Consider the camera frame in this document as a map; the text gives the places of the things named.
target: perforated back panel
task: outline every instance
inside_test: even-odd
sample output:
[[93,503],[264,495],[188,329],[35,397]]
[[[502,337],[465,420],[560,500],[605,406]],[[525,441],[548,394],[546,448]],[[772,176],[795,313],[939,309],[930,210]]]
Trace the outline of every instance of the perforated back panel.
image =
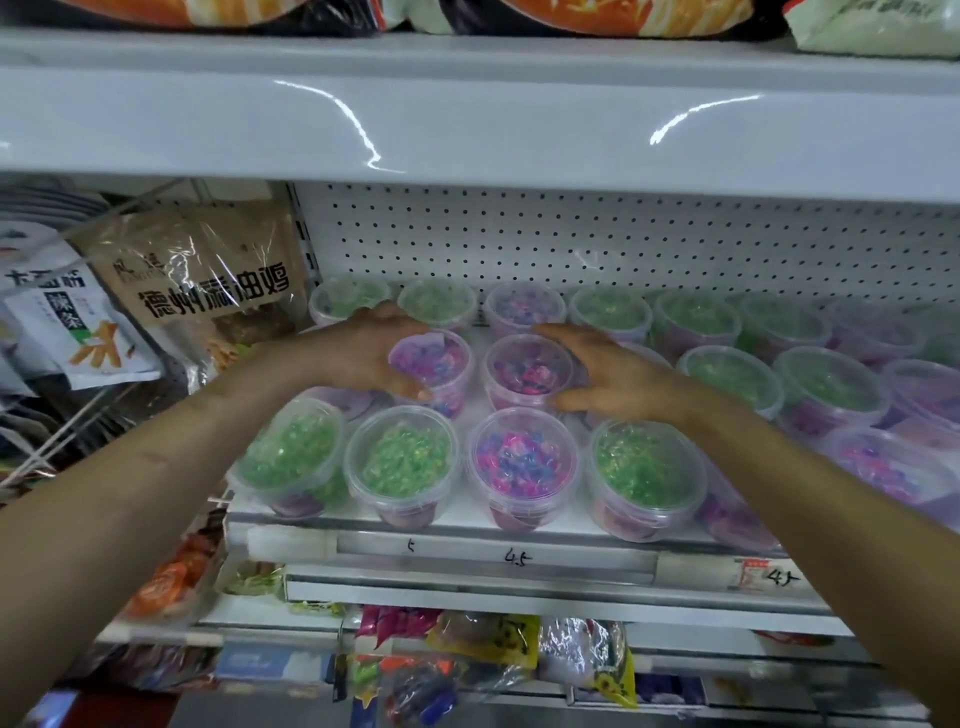
[[955,303],[960,208],[300,183],[323,276]]

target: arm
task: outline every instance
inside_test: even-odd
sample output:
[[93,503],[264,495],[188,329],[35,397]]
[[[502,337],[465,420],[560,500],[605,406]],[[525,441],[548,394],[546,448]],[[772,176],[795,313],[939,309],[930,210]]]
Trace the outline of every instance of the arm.
[[392,303],[264,345],[0,511],[0,726],[15,725],[154,572],[257,431],[313,386],[420,387],[387,364],[426,326]]
[[544,326],[591,386],[559,409],[675,426],[777,535],[818,594],[944,725],[960,725],[960,536],[803,448],[696,379],[597,331]]

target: person's right arm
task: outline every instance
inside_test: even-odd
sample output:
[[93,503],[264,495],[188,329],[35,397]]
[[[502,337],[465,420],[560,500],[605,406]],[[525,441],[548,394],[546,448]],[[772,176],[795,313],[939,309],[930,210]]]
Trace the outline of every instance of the person's right arm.
[[817,593],[930,709],[960,726],[960,536],[806,449],[747,406],[588,328],[544,325],[591,385],[564,411],[675,426],[723,472]]

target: person's left arm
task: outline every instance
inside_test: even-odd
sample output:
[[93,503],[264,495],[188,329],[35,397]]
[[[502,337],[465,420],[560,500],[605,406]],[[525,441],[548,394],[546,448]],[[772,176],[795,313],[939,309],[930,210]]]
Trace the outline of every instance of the person's left arm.
[[197,394],[0,511],[0,726],[16,725],[176,544],[230,464],[313,386],[420,386],[387,364],[427,327],[393,303],[263,345]]

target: shelf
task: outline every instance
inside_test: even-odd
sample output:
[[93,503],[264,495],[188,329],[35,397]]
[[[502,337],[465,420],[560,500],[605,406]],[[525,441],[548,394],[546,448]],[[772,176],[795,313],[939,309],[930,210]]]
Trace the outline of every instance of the shelf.
[[0,48],[0,171],[960,201],[949,62],[412,34]]
[[[467,334],[478,358],[490,338],[485,328]],[[386,403],[381,399],[372,410]],[[454,423],[461,436],[490,411],[474,381],[468,404]],[[579,419],[565,419],[584,445],[587,432]],[[770,565],[799,577],[783,588],[771,580],[745,578],[765,567],[752,562],[750,554],[715,544],[696,524],[659,543],[629,544],[593,522],[583,483],[555,521],[526,534],[497,527],[464,478],[437,520],[415,533],[387,526],[371,508],[350,498],[322,516],[292,524],[237,495],[228,509],[227,537],[231,551],[286,564],[287,595],[295,601],[851,633],[789,559]]]

